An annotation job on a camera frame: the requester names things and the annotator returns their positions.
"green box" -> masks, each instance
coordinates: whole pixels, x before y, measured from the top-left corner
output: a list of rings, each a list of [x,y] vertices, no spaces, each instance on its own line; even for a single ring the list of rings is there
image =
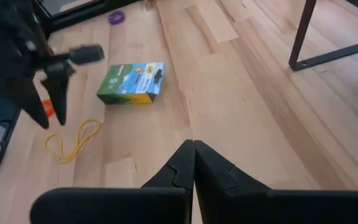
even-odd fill
[[[163,62],[111,65],[98,90],[105,104],[153,103],[160,94]]]

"purple ring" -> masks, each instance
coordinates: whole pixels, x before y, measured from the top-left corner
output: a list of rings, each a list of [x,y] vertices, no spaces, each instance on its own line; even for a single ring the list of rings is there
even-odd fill
[[[108,21],[111,25],[120,24],[124,21],[124,19],[125,19],[125,14],[121,10],[114,11],[108,17]]]

